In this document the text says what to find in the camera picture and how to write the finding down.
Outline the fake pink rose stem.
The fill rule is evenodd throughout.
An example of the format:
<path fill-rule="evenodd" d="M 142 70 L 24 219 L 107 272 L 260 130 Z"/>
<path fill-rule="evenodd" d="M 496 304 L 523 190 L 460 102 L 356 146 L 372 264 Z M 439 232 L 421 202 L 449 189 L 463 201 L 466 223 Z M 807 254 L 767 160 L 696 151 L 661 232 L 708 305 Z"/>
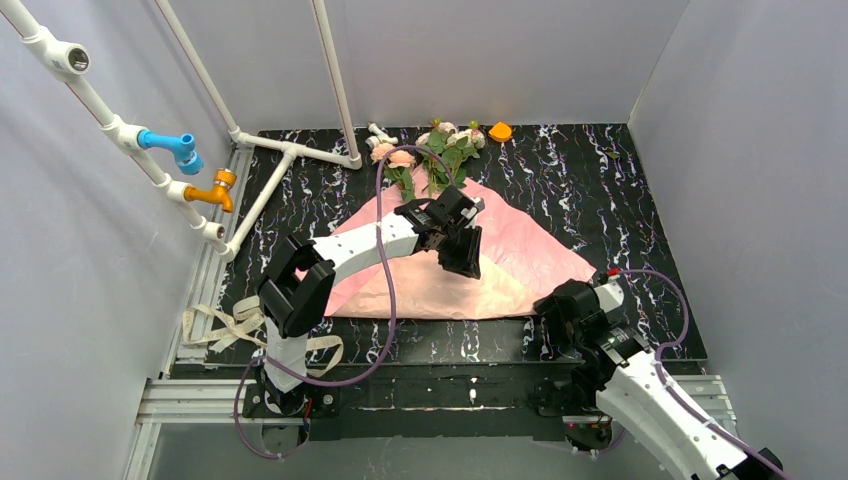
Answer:
<path fill-rule="evenodd" d="M 377 187 L 381 188 L 384 181 L 389 181 L 400 192 L 400 199 L 407 203 L 415 198 L 415 184 L 413 170 L 417 165 L 417 159 L 408 145 L 395 146 L 390 143 L 378 143 L 372 148 L 370 158 L 373 164 L 380 162 L 387 156 L 382 174 L 378 176 Z"/>

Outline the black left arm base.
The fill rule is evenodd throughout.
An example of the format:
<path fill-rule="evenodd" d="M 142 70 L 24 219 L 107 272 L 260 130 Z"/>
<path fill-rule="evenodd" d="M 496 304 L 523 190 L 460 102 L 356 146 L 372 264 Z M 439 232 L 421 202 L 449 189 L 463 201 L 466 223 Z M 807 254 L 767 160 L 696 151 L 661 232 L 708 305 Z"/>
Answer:
<path fill-rule="evenodd" d="M 301 384 L 281 393 L 270 383 L 253 380 L 246 385 L 239 413 L 248 419 L 335 418 L 340 413 L 342 390 Z"/>

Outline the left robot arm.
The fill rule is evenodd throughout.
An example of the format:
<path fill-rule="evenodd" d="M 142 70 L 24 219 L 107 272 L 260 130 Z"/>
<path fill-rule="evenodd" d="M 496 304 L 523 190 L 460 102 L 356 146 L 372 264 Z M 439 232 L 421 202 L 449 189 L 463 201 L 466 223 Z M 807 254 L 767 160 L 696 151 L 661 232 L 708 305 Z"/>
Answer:
<path fill-rule="evenodd" d="M 328 237 L 288 235 L 256 285 L 266 318 L 268 344 L 261 380 L 268 390 L 287 394 L 308 382 L 305 356 L 310 331 L 324 317 L 333 288 L 393 258 L 434 251 L 440 267 L 479 279 L 485 208 L 454 186 L 437 198 L 421 198 L 379 212 L 375 221 Z"/>

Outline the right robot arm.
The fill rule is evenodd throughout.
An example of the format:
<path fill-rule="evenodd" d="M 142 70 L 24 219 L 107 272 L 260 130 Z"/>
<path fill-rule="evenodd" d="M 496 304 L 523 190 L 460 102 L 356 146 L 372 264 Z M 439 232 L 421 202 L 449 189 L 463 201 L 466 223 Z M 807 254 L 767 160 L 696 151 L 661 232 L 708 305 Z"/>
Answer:
<path fill-rule="evenodd" d="M 612 318 L 623 302 L 611 273 L 569 280 L 534 303 L 552 338 L 582 358 L 568 382 L 542 388 L 541 411 L 617 421 L 676 479 L 786 478 L 769 449 L 756 451 L 730 433 L 671 377 L 638 330 Z"/>

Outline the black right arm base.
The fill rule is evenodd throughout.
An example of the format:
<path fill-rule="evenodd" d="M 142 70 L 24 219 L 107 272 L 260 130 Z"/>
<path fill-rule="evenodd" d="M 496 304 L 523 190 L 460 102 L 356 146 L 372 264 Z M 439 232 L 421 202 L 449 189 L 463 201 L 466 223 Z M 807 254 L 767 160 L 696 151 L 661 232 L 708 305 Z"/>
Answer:
<path fill-rule="evenodd" d="M 563 421 L 573 454 L 597 458 L 619 446 L 627 431 L 615 427 L 613 418 L 599 409 L 596 393 L 595 384 L 574 370 L 568 380 L 537 382 L 531 405 L 539 416 Z"/>

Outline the fake white rose stem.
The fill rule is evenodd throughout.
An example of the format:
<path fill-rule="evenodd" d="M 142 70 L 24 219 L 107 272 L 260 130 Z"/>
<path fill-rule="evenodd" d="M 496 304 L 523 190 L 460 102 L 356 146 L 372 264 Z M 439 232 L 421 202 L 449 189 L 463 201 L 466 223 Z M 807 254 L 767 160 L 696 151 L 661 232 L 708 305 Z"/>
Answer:
<path fill-rule="evenodd" d="M 435 153 L 435 156 L 424 153 L 421 162 L 427 172 L 426 192 L 429 196 L 454 184 L 457 179 L 459 167 L 455 154 L 448 146 L 449 137 L 456 132 L 457 128 L 453 123 L 436 118 L 431 121 L 431 130 L 420 135 L 415 141 L 417 146 Z"/>

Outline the fake cream rose stem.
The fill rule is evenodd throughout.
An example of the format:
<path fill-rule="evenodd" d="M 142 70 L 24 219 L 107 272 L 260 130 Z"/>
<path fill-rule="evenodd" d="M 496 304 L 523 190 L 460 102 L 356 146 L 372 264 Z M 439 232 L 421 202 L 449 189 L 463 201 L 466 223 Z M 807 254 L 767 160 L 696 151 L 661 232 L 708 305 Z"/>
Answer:
<path fill-rule="evenodd" d="M 459 185 L 465 175 L 463 164 L 471 158 L 480 157 L 480 151 L 486 143 L 485 135 L 475 120 L 462 130 L 451 122 L 439 122 L 436 130 L 443 139 L 441 157 L 450 168 L 453 180 Z"/>

